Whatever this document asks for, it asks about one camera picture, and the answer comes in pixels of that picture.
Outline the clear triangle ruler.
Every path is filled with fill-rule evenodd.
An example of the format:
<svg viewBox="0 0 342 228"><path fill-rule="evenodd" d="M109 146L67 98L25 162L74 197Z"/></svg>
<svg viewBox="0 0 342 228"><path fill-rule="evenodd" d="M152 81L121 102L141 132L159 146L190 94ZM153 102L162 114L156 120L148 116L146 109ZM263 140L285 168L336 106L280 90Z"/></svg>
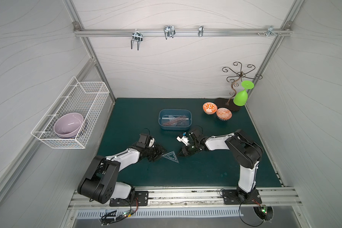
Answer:
<svg viewBox="0 0 342 228"><path fill-rule="evenodd" d="M175 151L168 152L168 153L162 155L162 157L166 158L166 159L168 159L170 161L179 163L179 160L178 160L178 157L177 157Z"/></svg>

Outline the dark triangle ruler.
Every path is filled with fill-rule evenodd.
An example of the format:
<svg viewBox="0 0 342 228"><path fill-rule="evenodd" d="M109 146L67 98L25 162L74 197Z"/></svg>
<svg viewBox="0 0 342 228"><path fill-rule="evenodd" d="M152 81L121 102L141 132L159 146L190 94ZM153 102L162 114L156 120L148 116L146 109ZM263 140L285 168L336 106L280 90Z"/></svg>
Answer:
<svg viewBox="0 0 342 228"><path fill-rule="evenodd" d="M176 126L188 126L190 124L190 120L188 118L180 118L178 119Z"/></svg>

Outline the stencil ruler large dark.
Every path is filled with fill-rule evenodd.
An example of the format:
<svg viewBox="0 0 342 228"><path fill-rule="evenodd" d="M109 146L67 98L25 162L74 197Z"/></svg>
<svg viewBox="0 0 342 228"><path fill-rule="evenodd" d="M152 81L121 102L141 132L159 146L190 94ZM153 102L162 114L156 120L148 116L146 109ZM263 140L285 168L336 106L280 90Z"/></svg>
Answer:
<svg viewBox="0 0 342 228"><path fill-rule="evenodd" d="M161 119L163 126L184 126L188 125L189 118L187 116L164 116Z"/></svg>

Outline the blue plastic storage box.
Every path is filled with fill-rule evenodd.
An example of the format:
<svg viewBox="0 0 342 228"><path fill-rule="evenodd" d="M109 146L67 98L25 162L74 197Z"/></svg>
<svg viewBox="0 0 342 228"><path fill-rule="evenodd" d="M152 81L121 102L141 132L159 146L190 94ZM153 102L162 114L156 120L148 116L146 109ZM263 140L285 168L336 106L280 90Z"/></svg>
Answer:
<svg viewBox="0 0 342 228"><path fill-rule="evenodd" d="M192 125L192 113L186 109L163 109L159 112L158 123L163 130L186 131Z"/></svg>

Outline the thin clear straight ruler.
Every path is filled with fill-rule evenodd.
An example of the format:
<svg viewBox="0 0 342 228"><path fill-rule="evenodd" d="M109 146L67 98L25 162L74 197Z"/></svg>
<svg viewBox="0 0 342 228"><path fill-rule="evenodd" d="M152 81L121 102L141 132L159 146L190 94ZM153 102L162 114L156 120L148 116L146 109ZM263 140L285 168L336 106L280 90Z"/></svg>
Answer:
<svg viewBox="0 0 342 228"><path fill-rule="evenodd" d="M187 116L178 116L178 115L164 115L162 117L162 120L175 120L175 119L180 119L180 120L189 120Z"/></svg>

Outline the clear protractor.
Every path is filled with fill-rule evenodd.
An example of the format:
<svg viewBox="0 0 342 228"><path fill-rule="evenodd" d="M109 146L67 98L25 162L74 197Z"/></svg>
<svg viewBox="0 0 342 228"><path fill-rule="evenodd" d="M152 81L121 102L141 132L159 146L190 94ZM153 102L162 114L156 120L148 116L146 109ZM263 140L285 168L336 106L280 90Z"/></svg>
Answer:
<svg viewBox="0 0 342 228"><path fill-rule="evenodd" d="M178 121L178 117L175 116L169 116L168 122L165 123L166 126L176 126L176 123Z"/></svg>

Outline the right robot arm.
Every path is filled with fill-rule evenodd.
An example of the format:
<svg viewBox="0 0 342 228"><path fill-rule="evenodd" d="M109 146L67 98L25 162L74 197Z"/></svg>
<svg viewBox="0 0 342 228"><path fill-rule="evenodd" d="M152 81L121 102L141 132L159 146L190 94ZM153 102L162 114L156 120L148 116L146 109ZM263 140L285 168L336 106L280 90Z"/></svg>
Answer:
<svg viewBox="0 0 342 228"><path fill-rule="evenodd" d="M201 151L230 150L240 166L237 196L247 199L256 190L256 175L263 155L262 148L244 131L220 136L203 136L198 130L191 130L177 136L183 146L179 155L194 155Z"/></svg>

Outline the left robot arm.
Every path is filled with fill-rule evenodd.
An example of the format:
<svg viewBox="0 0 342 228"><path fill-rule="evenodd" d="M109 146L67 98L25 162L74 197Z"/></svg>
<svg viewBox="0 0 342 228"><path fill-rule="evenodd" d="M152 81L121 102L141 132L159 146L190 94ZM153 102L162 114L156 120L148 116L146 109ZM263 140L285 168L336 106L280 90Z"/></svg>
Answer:
<svg viewBox="0 0 342 228"><path fill-rule="evenodd" d="M105 204L111 199L135 200L135 188L129 184L118 182L119 172L126 167L138 163L142 159L154 162L167 150L159 143L151 142L147 146L134 143L130 148L115 155L97 155L91 161L78 185L78 194Z"/></svg>

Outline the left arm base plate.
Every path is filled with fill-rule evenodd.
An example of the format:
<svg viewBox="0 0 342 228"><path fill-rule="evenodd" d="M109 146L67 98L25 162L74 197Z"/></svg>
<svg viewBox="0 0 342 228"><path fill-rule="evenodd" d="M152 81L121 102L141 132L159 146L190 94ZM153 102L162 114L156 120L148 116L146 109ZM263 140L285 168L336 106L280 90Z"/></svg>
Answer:
<svg viewBox="0 0 342 228"><path fill-rule="evenodd" d="M110 207L136 207L148 205L148 191L131 190L126 199L116 198L111 199L109 202Z"/></svg>

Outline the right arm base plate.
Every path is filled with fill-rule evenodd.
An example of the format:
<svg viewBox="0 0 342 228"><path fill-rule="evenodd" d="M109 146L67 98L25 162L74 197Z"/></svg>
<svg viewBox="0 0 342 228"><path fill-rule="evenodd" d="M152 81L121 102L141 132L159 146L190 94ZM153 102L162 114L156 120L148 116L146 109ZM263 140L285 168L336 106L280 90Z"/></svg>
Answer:
<svg viewBox="0 0 342 228"><path fill-rule="evenodd" d="M256 189L253 189L252 192L250 193L246 193L243 190L239 190L239 189L230 189L230 190L221 189L219 193L225 205L240 205L240 204L247 204L247 205L261 204L262 205L263 204L259 191Z"/></svg>

